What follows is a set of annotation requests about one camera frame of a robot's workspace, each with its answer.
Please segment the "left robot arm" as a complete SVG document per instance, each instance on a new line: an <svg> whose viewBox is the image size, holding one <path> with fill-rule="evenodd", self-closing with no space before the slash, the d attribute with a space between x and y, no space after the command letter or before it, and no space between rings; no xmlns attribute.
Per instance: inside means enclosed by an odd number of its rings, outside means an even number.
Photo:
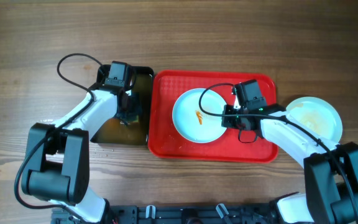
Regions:
<svg viewBox="0 0 358 224"><path fill-rule="evenodd" d="M89 143L109 119L128 124L140 111L137 93L90 90L64 117L34 124L15 179L17 201L27 208L43 208L24 202L21 194L26 194L46 201L45 208L61 208L80 223L113 223L109 202L89 186Z"/></svg>

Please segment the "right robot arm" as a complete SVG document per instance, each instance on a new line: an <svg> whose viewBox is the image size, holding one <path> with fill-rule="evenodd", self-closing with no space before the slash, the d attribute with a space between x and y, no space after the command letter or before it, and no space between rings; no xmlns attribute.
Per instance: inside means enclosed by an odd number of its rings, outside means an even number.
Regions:
<svg viewBox="0 0 358 224"><path fill-rule="evenodd" d="M310 131L279 105L247 111L226 105L222 125L282 148L303 168L305 193L277 202L287 223L358 223L358 145L339 144Z"/></svg>

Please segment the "white plate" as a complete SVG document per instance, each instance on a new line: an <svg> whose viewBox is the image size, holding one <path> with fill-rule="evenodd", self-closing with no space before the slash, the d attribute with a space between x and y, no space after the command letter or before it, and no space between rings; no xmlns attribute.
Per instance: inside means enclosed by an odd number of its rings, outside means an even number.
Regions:
<svg viewBox="0 0 358 224"><path fill-rule="evenodd" d="M343 126L339 113L328 102L305 96L288 104L287 111L301 124L320 136L339 142Z"/></svg>
<svg viewBox="0 0 358 224"><path fill-rule="evenodd" d="M223 97L212 90L188 90L173 106L173 125L183 138L191 142L213 142L226 132L220 117L225 105Z"/></svg>

